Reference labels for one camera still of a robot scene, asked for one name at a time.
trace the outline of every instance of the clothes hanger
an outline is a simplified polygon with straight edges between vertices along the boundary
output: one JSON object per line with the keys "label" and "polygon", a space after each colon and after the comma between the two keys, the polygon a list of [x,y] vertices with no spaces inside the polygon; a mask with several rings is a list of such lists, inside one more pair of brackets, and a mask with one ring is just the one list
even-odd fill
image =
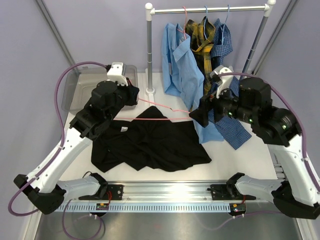
{"label": "clothes hanger", "polygon": [[206,22],[207,22],[207,19],[208,19],[208,7],[207,6],[204,6],[204,7],[205,7],[205,19],[204,19],[204,24],[203,24],[203,34],[204,34],[205,39],[207,39]]}
{"label": "clothes hanger", "polygon": [[186,36],[186,25],[187,25],[187,19],[188,19],[188,15],[187,15],[187,9],[185,6],[183,6],[184,8],[184,12],[185,12],[185,20],[184,20],[184,26],[183,26],[183,31],[181,31],[180,29],[177,29],[180,33],[183,33],[184,35],[184,39],[186,40],[187,39],[187,36]]}
{"label": "clothes hanger", "polygon": [[224,24],[223,24],[223,27],[221,26],[221,30],[222,30],[222,38],[221,38],[221,45],[224,44],[224,40],[225,40],[225,37],[224,37],[224,33],[225,33],[225,26],[226,26],[226,23],[227,23],[227,20],[228,20],[228,17],[229,17],[229,13],[230,13],[230,5],[228,4],[228,13],[226,14],[226,18],[225,18],[225,21],[224,21]]}

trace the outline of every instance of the blue shirt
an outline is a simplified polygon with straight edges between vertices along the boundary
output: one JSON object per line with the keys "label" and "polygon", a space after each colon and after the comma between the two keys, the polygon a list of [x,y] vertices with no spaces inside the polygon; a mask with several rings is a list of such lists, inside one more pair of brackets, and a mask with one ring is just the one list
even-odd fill
{"label": "blue shirt", "polygon": [[[181,97],[188,110],[197,109],[204,93],[204,75],[190,49],[190,36],[180,32],[183,29],[168,23],[163,32],[161,54],[164,92]],[[194,122],[199,143],[223,141],[215,125],[210,122],[205,128]]]}

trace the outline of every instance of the yellow plaid shirt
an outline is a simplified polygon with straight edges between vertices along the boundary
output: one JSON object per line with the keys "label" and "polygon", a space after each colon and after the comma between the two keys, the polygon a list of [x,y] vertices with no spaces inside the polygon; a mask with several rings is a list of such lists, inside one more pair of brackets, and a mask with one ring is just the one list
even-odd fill
{"label": "yellow plaid shirt", "polygon": [[212,25],[208,19],[205,22],[206,17],[203,18],[201,23],[196,23],[193,20],[189,20],[185,25],[185,33],[188,34],[190,39],[190,48],[194,54],[197,66],[204,75],[203,94],[206,95],[211,89],[210,73],[213,71],[210,51],[213,48],[214,36],[216,28]]}

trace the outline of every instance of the metal frame post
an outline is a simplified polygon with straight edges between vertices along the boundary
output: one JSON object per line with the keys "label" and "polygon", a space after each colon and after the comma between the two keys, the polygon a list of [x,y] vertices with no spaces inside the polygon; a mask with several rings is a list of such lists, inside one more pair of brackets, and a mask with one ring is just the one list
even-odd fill
{"label": "metal frame post", "polygon": [[[62,36],[61,36],[46,4],[44,3],[44,1],[43,0],[34,0],[34,2],[38,6],[42,16],[44,17],[45,21],[47,22],[54,38],[56,39],[57,43],[59,44],[59,47],[61,48],[69,65],[72,66],[72,65],[76,64],[75,60],[71,56],[70,51],[67,48],[67,45],[66,45],[64,39],[62,38]],[[75,68],[74,72],[78,75],[79,74],[78,68]]]}
{"label": "metal frame post", "polygon": [[266,11],[264,11],[264,15],[263,15],[263,18],[261,20],[260,26],[258,28],[258,31],[256,32],[256,35],[255,35],[252,47],[250,49],[249,55],[248,55],[248,57],[247,57],[247,59],[245,61],[244,67],[242,69],[243,73],[246,73],[248,71],[248,69],[249,69],[250,63],[251,63],[252,58],[253,58],[253,56],[255,54],[255,51],[257,49],[257,45],[258,45],[260,37],[261,37],[261,35],[262,35],[263,31],[264,31],[264,28],[266,26],[267,20],[269,19],[269,16],[270,16],[270,13],[272,11],[272,8],[276,4],[276,0],[268,0],[267,4],[268,4],[269,8]]}
{"label": "metal frame post", "polygon": [[154,101],[155,89],[152,82],[152,15],[151,11],[154,9],[151,3],[145,4],[145,19],[146,19],[146,44],[147,44],[147,78],[148,87],[146,93],[149,95],[149,100]]}
{"label": "metal frame post", "polygon": [[291,15],[293,10],[295,9],[298,2],[299,2],[299,0],[290,0],[288,5],[286,6],[286,9],[284,10],[284,13],[281,16],[281,19],[279,20],[277,26],[275,27],[275,29],[272,33],[272,36],[269,39],[269,42],[265,46],[258,62],[256,63],[255,67],[253,68],[252,74],[254,74],[254,75],[258,74],[258,72],[261,69],[261,66],[263,65],[270,49],[272,48],[273,44],[275,43],[279,33],[283,29],[285,23],[287,22],[287,19],[289,18],[289,16]]}

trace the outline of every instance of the blue hanger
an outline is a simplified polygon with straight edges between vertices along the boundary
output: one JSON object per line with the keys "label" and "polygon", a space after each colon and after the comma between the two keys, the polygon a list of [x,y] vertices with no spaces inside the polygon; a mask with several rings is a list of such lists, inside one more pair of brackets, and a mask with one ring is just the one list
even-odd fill
{"label": "blue hanger", "polygon": [[228,13],[226,14],[226,18],[225,18],[225,21],[224,21],[223,27],[221,26],[221,30],[222,30],[221,45],[223,45],[223,44],[224,44],[224,40],[225,40],[225,37],[224,37],[224,33],[225,33],[225,26],[226,26],[226,23],[227,23],[227,20],[228,20],[228,17],[229,17],[229,13],[230,13],[230,5],[228,4]]}
{"label": "blue hanger", "polygon": [[207,36],[206,36],[206,22],[207,22],[207,19],[208,19],[208,7],[207,6],[204,6],[204,7],[205,7],[205,20],[204,20],[204,24],[203,24],[203,34],[204,34],[205,39],[207,39]]}

